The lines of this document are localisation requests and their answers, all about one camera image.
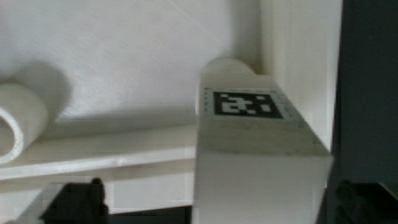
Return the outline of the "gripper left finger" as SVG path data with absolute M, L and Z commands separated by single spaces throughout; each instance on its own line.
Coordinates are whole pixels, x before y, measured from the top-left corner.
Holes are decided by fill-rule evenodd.
M 108 224 L 104 184 L 99 178 L 88 183 L 67 183 L 38 216 L 44 224 Z

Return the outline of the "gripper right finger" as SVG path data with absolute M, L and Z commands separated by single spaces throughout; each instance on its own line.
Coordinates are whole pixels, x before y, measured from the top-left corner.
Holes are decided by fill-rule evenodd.
M 335 224 L 398 224 L 398 198 L 378 183 L 339 182 Z

